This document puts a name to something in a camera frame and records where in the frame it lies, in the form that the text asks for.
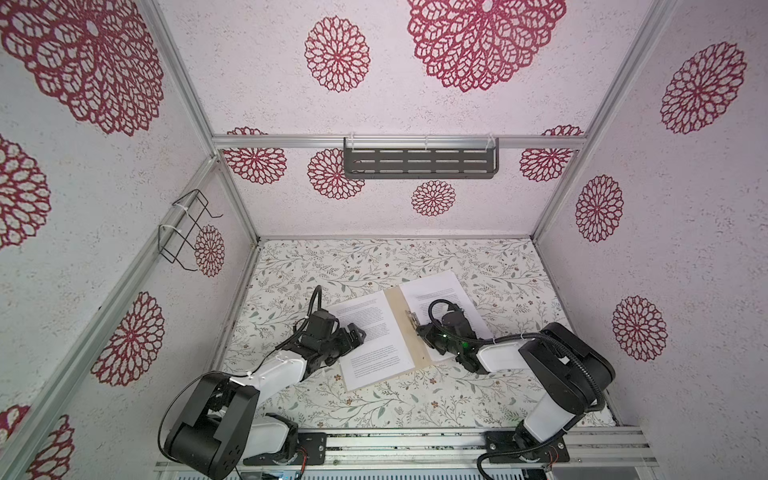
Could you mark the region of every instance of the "red floral pattern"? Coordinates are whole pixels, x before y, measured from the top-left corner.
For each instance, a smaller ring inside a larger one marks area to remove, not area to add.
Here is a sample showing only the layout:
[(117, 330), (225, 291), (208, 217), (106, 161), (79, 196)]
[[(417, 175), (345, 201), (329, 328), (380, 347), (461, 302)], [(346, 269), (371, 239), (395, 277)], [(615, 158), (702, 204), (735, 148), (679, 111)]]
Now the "red floral pattern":
[(2, 0), (5, 50), (41, 92), (108, 134), (148, 130), (163, 100), (163, 71), (131, 0)]
[(668, 130), (688, 134), (725, 113), (744, 83), (744, 52), (723, 41), (686, 60), (672, 76), (661, 99), (661, 120)]
[(194, 242), (194, 259), (205, 276), (216, 276), (224, 265), (224, 239), (213, 225), (206, 225)]
[(414, 55), (445, 87), (488, 90), (549, 43), (565, 0), (409, 0)]
[(306, 174), (315, 190), (337, 200), (354, 197), (366, 184), (365, 180), (352, 180), (344, 175), (343, 152), (338, 148), (317, 152)]
[(157, 300), (141, 292), (101, 351), (91, 373), (99, 383), (126, 386), (138, 380), (163, 346), (165, 319)]
[(10, 409), (0, 412), (0, 448), (11, 438), (27, 412), (29, 412), (29, 406), (22, 405), (14, 405)]
[[(227, 134), (266, 135), (250, 127), (238, 127)], [(255, 184), (277, 182), (286, 173), (286, 156), (282, 148), (236, 148), (224, 150), (222, 154), (234, 173)]]
[(69, 462), (74, 453), (69, 425), (69, 415), (62, 415), (56, 430), (48, 434), (43, 449), (35, 456), (27, 469), (28, 480), (61, 480), (69, 472)]
[(306, 66), (330, 91), (349, 91), (366, 77), (371, 58), (366, 38), (346, 18), (325, 17), (304, 42)]
[(419, 185), (411, 196), (411, 205), (421, 215), (435, 217), (444, 214), (453, 206), (456, 192), (450, 184), (430, 180)]
[(667, 324), (648, 299), (628, 296), (616, 305), (614, 335), (621, 349), (636, 360), (653, 360), (667, 346)]
[(0, 250), (35, 236), (51, 211), (50, 196), (38, 162), (0, 135)]
[(591, 242), (607, 239), (619, 226), (623, 207), (617, 181), (606, 175), (593, 178), (581, 189), (576, 202), (578, 231)]
[[(542, 135), (582, 135), (584, 132), (573, 125), (558, 125)], [(537, 182), (560, 177), (574, 151), (569, 148), (528, 148), (520, 158), (523, 176)]]

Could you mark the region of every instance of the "floral table surface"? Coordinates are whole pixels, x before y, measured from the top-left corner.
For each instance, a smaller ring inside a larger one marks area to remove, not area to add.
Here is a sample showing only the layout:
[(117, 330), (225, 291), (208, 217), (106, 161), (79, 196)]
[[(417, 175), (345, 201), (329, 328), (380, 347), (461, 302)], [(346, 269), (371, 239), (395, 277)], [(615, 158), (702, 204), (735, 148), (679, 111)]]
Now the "floral table surface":
[[(224, 369), (253, 369), (306, 314), (323, 305), (444, 270), (455, 272), (496, 335), (568, 325), (529, 240), (271, 240), (263, 245)], [(509, 427), (544, 395), (530, 370), (478, 376), (447, 362), (347, 392), (339, 364), (267, 400), (264, 412), (303, 428)], [(615, 425), (607, 409), (582, 426)]]

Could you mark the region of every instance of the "wire basket holder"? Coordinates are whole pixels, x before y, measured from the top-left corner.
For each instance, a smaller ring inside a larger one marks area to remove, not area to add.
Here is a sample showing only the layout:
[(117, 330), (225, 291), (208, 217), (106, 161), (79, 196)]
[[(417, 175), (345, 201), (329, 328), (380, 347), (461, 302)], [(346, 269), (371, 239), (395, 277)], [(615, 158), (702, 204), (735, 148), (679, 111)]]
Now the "wire basket holder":
[[(192, 196), (192, 198), (189, 201), (189, 205), (188, 206), (184, 205), (186, 203), (186, 200), (190, 196)], [(202, 205), (203, 208), (202, 208), (202, 210), (200, 210), (200, 213), (198, 213), (197, 216), (193, 217), (190, 214), (190, 208), (192, 208), (192, 206), (194, 205), (195, 201), (198, 202), (200, 205)], [(180, 209), (184, 210), (184, 216), (185, 217), (189, 217), (190, 220), (192, 220), (192, 226), (190, 227), (190, 229), (189, 229), (189, 231), (187, 233), (184, 233), (181, 230), (179, 230), (179, 228), (176, 225), (168, 225), (166, 223), (163, 223), (163, 224), (157, 226), (157, 252), (160, 253), (160, 255), (162, 255), (165, 260), (168, 260), (171, 263), (178, 263), (179, 265), (181, 265), (181, 268), (183, 268), (183, 269), (185, 269), (187, 271), (197, 272), (197, 270), (198, 270), (197, 268), (186, 268), (184, 266), (184, 264), (181, 262), (181, 260), (179, 260), (179, 253), (181, 253), (181, 249), (184, 248), (184, 245), (189, 245), (189, 247), (192, 250), (197, 251), (197, 249), (194, 247), (194, 245), (192, 243), (190, 243), (190, 241), (188, 239), (189, 239), (189, 236), (194, 231), (195, 227), (197, 227), (197, 229), (199, 231), (202, 231), (203, 228), (200, 226), (198, 221), (200, 220), (200, 217), (203, 216), (203, 213), (208, 214), (208, 216), (211, 217), (211, 218), (221, 218), (221, 217), (223, 217), (223, 214), (221, 214), (221, 215), (213, 215), (210, 212), (210, 210), (208, 210), (208, 204), (209, 204), (208, 199), (205, 197), (203, 192), (201, 192), (198, 189), (190, 190), (186, 194), (182, 195), (178, 200), (173, 202), (173, 206), (174, 207), (179, 207)], [(162, 242), (163, 232), (166, 231), (165, 229), (169, 229), (169, 228), (171, 229), (170, 236), (165, 241), (165, 244), (163, 244), (163, 242)], [(166, 246), (170, 243), (171, 239), (174, 238), (174, 235), (178, 235), (181, 238), (181, 245), (179, 245), (179, 248), (176, 250), (176, 252), (172, 252), (172, 251), (170, 251), (170, 250), (168, 250), (166, 248)]]

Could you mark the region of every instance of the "paper sheet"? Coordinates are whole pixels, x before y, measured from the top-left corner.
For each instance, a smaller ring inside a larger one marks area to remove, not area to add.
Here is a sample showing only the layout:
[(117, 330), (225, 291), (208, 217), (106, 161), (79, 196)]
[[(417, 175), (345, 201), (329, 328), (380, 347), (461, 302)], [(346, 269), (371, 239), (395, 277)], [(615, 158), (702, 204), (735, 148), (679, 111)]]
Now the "paper sheet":
[[(479, 339), (493, 338), (488, 325), (485, 324), (485, 321), (475, 308), (475, 304), (469, 299), (462, 285), (458, 282), (456, 274), (452, 271), (448, 270), (403, 283), (400, 285), (400, 290), (420, 325), (429, 323), (429, 314), (427, 313), (429, 304), (438, 298), (442, 298), (455, 303), (464, 310), (464, 315), (469, 320), (469, 324), (472, 325), (472, 329)], [(445, 305), (438, 305), (432, 311), (432, 314), (435, 315), (435, 318), (439, 319), (445, 310)], [(435, 349), (428, 350), (429, 357), (435, 362), (453, 358), (451, 353), (440, 355)]]
[(365, 342), (339, 360), (347, 390), (381, 382), (414, 368), (413, 360), (383, 291), (328, 307), (341, 326), (355, 323)]

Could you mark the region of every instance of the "metal clip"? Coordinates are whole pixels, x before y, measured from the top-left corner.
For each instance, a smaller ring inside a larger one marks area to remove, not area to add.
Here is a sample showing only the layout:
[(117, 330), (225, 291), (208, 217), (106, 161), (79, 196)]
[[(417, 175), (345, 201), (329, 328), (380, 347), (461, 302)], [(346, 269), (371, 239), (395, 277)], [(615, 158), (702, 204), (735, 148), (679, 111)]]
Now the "metal clip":
[(413, 329), (418, 329), (421, 325), (419, 325), (419, 319), (416, 318), (416, 314), (410, 310), (406, 310), (406, 316), (411, 321), (411, 325), (413, 325)]

